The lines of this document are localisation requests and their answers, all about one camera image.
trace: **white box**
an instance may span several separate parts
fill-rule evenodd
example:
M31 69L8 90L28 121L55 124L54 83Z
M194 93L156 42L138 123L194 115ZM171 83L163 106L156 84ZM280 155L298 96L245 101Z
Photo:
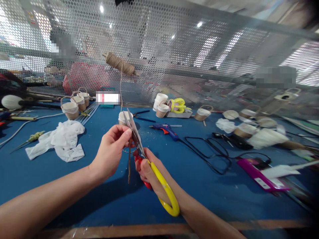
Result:
M167 112L166 117L172 117L172 118L189 118L193 112L189 109L185 109L185 111L181 114L177 114L175 112Z

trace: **white cloth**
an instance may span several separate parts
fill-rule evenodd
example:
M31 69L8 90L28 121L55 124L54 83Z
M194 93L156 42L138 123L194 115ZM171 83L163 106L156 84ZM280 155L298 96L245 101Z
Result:
M73 120L59 123L56 130L47 132L39 137L39 143L26 148L30 160L54 148L56 154L65 162L77 161L84 156L81 144L77 144L78 134L84 133L84 126Z
M231 133L236 129L234 122L230 122L229 120L222 118L216 122L216 126L221 130L224 130L226 133Z

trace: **yellow scissors handle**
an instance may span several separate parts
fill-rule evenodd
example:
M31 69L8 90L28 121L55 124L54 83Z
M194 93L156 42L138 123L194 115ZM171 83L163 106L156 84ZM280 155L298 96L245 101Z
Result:
M160 181L160 183L162 184L169 200L172 206L168 205L167 203L165 203L162 199L159 198L161 204L163 205L163 207L165 208L165 210L172 216L178 216L179 215L179 204L177 202L177 199L172 191L172 189L170 188L169 184L166 182L166 179L163 177L163 175L161 174L161 172L158 170L158 168L156 167L156 165L152 162L150 162L149 160L147 160L153 170L153 172L155 173L156 177L158 178L158 180Z

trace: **wooden table edge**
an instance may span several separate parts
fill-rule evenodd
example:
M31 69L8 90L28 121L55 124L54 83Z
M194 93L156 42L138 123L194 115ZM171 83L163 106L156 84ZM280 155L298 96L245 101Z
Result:
M303 228L309 227L310 223L305 220L255 220L228 222L237 230L257 230L276 228ZM131 226L101 226L101 227L78 227L59 228L41 231L36 239L87 239L87 238L110 238L110 237L134 237L154 235L191 234L193 230L187 224L150 224Z

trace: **hand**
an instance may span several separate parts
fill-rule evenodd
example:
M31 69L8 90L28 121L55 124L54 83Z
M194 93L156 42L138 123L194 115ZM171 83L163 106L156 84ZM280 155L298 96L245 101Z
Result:
M129 146L134 148L134 144L129 145L131 136L132 130L130 128L118 124L103 135L95 159L89 165L89 169L99 179L105 181L116 172L123 148Z
M172 176L169 174L161 160L159 160L148 148L144 148L144 152L148 160L150 162L153 162L158 168L158 170L161 172L161 174L164 176L167 183L171 187L173 193L175 194L177 201L180 203L182 201L183 194L185 194L186 192L172 178ZM139 172L141 179L144 182L150 183L152 185L153 190L157 194L157 196L170 205L170 200L163 186L161 185L153 170L151 169L151 166L149 165L147 159L143 159L141 164L138 161L136 161L135 168Z

